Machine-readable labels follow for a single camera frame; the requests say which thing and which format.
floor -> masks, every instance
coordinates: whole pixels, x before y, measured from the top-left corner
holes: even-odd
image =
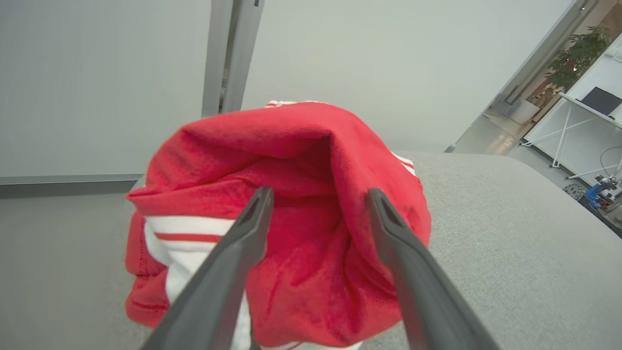
[[[518,146],[520,132],[508,120],[482,116],[460,138],[455,152],[510,156],[559,187],[572,182],[533,150]],[[87,285],[78,278],[123,270],[124,252],[109,247],[109,238],[126,229],[119,225],[130,185],[0,187],[0,349],[139,347],[129,348],[127,341],[117,339],[123,335],[102,331],[113,322],[121,332],[133,332],[123,305],[108,301],[108,295],[127,290],[115,290],[106,278],[89,278],[94,283]],[[111,320],[110,314],[118,319]],[[127,337],[139,339],[135,333]]]
[[[567,180],[566,172],[551,168],[550,161],[533,149],[520,146],[519,140],[525,135],[524,128],[509,118],[482,115],[456,142],[454,153],[508,156],[530,166],[559,188],[579,183],[575,180]]]

baseboard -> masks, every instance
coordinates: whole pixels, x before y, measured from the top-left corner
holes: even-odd
[[[0,176],[0,185],[138,181],[143,174]]]

red stripe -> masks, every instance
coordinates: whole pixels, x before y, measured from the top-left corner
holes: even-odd
[[[289,348],[289,349],[287,349],[287,350],[292,350],[292,349],[295,349],[295,348],[297,348],[297,347],[299,347],[299,346],[301,346],[301,345],[302,345],[302,343],[298,343],[298,344],[296,344],[296,345],[292,346],[291,348]]]
[[[398,160],[400,163],[402,163],[403,165],[407,166],[408,168],[412,168],[413,170],[415,169],[415,166],[414,166],[414,165],[412,165],[411,163],[407,163],[407,162],[405,162],[405,161],[403,161],[403,160],[401,160],[401,159],[399,159],[399,158],[398,158],[397,160]]]
[[[219,235],[202,235],[202,234],[159,234],[155,232],[155,236],[161,240],[184,240],[188,242],[209,242],[218,243],[222,236]]]

wheel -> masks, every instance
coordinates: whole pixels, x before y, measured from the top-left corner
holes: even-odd
[[[579,184],[569,184],[564,187],[564,192],[566,192],[570,197],[572,197],[575,201],[578,201],[583,197],[585,191],[587,189]]]

cable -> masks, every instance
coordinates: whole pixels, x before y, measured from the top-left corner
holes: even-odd
[[[606,150],[604,150],[604,152],[600,154],[600,166],[603,167],[603,170],[605,171],[605,174],[607,174],[607,176],[611,176],[611,175],[609,175],[609,173],[607,172],[607,169],[605,169],[605,166],[603,165],[603,156],[605,155],[607,151],[610,151],[616,148],[622,148],[622,146],[615,146],[615,147],[607,148]]]

